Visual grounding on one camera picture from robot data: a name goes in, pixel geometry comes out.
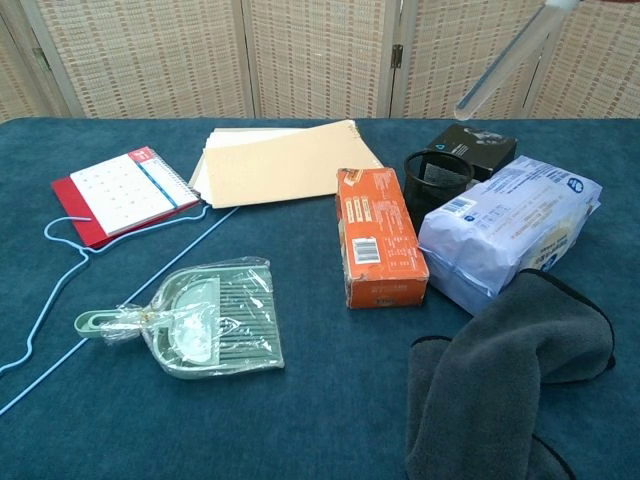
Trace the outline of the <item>transparent test tube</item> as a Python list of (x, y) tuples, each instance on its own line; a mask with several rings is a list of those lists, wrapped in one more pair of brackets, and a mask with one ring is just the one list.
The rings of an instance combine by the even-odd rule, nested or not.
[(474, 86), (455, 105), (454, 117), (461, 121), (469, 120), (520, 64), (530, 57), (551, 33), (561, 28), (564, 20), (577, 8), (579, 2), (580, 0), (545, 0)]

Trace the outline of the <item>black mesh pen cup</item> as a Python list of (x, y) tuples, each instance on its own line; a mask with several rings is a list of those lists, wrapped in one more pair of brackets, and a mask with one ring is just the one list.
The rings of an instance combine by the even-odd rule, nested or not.
[(466, 190), (474, 177), (473, 166), (449, 152), (425, 149), (404, 161), (403, 195), (416, 233), (427, 213)]

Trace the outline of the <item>orange cardboard box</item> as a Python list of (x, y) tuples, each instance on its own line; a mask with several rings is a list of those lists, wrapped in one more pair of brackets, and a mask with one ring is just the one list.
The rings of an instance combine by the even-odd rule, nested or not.
[(392, 168), (341, 169), (336, 213), (351, 309), (419, 306), (429, 270)]

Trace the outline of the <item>cream paper folder stack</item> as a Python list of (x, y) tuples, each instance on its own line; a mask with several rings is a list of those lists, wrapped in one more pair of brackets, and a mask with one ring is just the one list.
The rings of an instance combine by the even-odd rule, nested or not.
[(353, 120), (212, 131), (189, 185), (214, 208), (333, 195), (340, 169), (381, 168)]

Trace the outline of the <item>green dustpan in plastic wrap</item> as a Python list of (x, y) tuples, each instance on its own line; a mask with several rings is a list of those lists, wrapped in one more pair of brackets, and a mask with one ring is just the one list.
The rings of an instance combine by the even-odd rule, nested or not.
[(142, 338), (186, 380), (279, 369), (285, 362), (268, 260), (241, 257), (169, 274), (146, 306), (80, 314), (76, 332), (115, 344)]

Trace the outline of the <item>blue white wipes package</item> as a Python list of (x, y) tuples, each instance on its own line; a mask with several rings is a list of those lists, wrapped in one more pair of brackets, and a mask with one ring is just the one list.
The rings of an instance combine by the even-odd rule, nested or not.
[(602, 187), (524, 155), (425, 215), (431, 285), (470, 314), (524, 269), (549, 270), (599, 207)]

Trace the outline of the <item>black cardboard box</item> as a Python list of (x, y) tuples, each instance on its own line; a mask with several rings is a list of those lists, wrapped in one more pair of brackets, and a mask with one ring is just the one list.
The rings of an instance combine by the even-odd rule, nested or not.
[(451, 124), (427, 148), (456, 155), (474, 168), (474, 179), (483, 182), (515, 158), (517, 140), (488, 130)]

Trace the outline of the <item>red desk calendar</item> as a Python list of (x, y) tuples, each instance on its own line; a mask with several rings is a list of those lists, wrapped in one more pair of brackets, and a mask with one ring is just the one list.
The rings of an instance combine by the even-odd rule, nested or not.
[(52, 189), (91, 248), (199, 202), (182, 177), (147, 146), (55, 180)]

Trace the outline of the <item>grey microfibre cloth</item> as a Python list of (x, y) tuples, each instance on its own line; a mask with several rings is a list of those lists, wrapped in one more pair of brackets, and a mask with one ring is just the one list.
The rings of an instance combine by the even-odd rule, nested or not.
[(576, 480), (535, 434), (541, 387), (615, 364), (611, 322), (552, 275), (526, 269), (454, 337), (410, 348), (409, 480)]

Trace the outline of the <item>woven folding screen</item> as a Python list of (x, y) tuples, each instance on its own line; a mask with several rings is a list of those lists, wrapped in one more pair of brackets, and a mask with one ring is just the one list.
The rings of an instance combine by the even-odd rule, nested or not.
[(0, 122), (450, 118), (544, 0), (0, 0)]

